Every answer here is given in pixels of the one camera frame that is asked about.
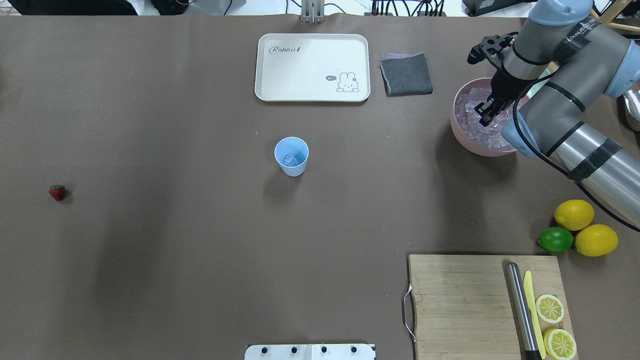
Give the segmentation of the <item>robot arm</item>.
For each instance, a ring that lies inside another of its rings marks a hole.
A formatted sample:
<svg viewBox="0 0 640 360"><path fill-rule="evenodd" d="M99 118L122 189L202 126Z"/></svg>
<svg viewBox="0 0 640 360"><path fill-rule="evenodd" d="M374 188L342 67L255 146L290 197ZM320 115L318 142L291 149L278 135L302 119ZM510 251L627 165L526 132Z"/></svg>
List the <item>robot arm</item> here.
<svg viewBox="0 0 640 360"><path fill-rule="evenodd" d="M639 160L580 116L600 96L618 98L639 80L639 45L591 16L590 0L539 0L518 32L485 36L467 62L495 68L488 126L512 107L502 136L526 157L562 173L606 214L639 230Z"/></svg>

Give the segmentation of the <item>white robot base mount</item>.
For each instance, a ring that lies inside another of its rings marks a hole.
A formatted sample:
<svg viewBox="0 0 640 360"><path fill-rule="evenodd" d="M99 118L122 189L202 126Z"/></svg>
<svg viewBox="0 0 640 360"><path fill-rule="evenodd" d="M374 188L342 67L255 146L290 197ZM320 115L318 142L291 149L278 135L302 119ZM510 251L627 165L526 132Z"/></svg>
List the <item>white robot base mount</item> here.
<svg viewBox="0 0 640 360"><path fill-rule="evenodd" d="M245 360L375 360L374 344L308 343L254 344L247 347Z"/></svg>

